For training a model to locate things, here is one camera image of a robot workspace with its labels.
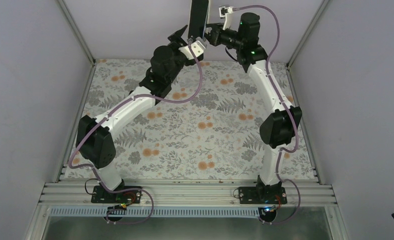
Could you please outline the black phone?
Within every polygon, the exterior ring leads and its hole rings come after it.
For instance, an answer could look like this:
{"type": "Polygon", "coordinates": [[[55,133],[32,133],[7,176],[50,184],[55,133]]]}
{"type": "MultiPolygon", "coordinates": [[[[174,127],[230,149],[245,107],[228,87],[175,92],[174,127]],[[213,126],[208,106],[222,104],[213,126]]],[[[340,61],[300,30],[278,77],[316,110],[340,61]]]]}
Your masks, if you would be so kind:
{"type": "Polygon", "coordinates": [[[211,1],[192,0],[189,11],[188,39],[204,38],[209,18],[211,1]]]}

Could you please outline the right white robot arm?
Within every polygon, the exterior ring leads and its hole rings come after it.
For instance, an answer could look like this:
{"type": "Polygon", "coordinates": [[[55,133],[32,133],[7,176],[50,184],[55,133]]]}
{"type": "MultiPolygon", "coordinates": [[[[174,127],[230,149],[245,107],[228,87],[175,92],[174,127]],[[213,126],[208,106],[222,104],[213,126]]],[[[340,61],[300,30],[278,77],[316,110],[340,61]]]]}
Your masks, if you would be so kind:
{"type": "Polygon", "coordinates": [[[211,23],[207,39],[213,46],[224,45],[236,51],[237,61],[253,80],[262,95],[269,116],[260,125],[259,134],[265,146],[262,170],[256,186],[243,192],[244,197],[256,196],[263,204],[285,195],[279,176],[282,153],[294,153],[299,146],[298,126],[302,118],[300,107],[293,106],[281,90],[269,61],[270,55],[259,44],[260,17],[243,13],[237,30],[230,28],[231,13],[220,13],[224,23],[211,23]]]}

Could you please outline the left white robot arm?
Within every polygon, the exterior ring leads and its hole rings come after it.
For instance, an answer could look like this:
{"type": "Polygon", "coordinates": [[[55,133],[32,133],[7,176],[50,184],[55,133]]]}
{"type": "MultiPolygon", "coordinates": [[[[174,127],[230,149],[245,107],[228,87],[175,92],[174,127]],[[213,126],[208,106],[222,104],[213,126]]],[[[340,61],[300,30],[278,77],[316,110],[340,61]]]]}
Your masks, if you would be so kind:
{"type": "Polygon", "coordinates": [[[68,165],[76,169],[73,160],[80,153],[87,162],[79,166],[91,168],[104,189],[104,196],[113,203],[119,202],[125,191],[121,186],[123,179],[112,163],[116,156],[114,137],[135,117],[158,103],[189,102],[202,88],[203,71],[200,70],[198,87],[193,95],[181,101],[166,98],[183,67],[201,67],[199,61],[207,47],[203,36],[191,36],[184,40],[182,35],[185,30],[186,27],[177,30],[168,37],[169,44],[154,50],[143,80],[125,99],[104,113],[95,117],[85,115],[79,120],[75,150],[68,165]]]}

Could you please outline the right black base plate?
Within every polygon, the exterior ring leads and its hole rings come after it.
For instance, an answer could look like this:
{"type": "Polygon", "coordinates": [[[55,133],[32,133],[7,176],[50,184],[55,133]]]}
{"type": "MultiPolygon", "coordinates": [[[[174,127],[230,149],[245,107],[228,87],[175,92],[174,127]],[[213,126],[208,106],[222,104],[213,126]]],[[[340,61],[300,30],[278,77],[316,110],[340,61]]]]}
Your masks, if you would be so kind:
{"type": "Polygon", "coordinates": [[[242,186],[238,188],[238,197],[242,205],[274,205],[288,203],[285,188],[282,186],[262,188],[242,186]]]}

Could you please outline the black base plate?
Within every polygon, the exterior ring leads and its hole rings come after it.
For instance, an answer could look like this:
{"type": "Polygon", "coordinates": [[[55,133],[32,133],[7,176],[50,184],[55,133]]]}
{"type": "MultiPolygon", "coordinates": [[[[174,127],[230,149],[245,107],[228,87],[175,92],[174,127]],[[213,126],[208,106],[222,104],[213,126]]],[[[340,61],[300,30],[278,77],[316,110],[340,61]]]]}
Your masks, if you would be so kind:
{"type": "Polygon", "coordinates": [[[102,186],[97,185],[93,188],[91,203],[93,204],[139,204],[141,201],[141,186],[125,186],[127,191],[121,193],[109,193],[102,186]]]}
{"type": "Polygon", "coordinates": [[[285,188],[282,186],[262,188],[242,186],[238,188],[238,197],[242,205],[274,205],[288,203],[285,188]]]}

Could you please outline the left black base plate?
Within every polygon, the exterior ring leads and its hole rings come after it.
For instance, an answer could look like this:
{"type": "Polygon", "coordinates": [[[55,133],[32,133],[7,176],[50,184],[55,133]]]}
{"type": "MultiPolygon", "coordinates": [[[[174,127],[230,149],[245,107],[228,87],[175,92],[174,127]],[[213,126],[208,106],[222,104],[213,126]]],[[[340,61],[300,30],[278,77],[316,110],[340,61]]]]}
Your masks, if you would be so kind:
{"type": "Polygon", "coordinates": [[[97,185],[93,188],[91,203],[93,204],[139,204],[141,201],[141,186],[125,186],[127,191],[121,193],[109,193],[102,186],[97,185]]]}

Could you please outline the aluminium rail frame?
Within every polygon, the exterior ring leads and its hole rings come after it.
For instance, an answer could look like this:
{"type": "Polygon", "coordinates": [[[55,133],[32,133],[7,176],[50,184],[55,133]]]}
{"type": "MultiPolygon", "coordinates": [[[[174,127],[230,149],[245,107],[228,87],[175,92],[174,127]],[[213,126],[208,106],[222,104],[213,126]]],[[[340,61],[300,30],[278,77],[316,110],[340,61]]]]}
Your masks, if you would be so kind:
{"type": "MultiPolygon", "coordinates": [[[[38,199],[39,205],[48,206],[88,206],[91,205],[91,191],[93,183],[84,181],[60,181],[46,183],[38,199]]],[[[235,207],[240,202],[236,198],[237,188],[240,186],[252,187],[252,181],[165,181],[142,180],[135,182],[141,186],[144,194],[140,205],[151,205],[154,200],[156,207],[235,207]]],[[[336,205],[337,199],[331,185],[320,185],[315,181],[297,181],[283,183],[287,206],[293,207],[301,200],[303,207],[324,207],[336,205]]]]}

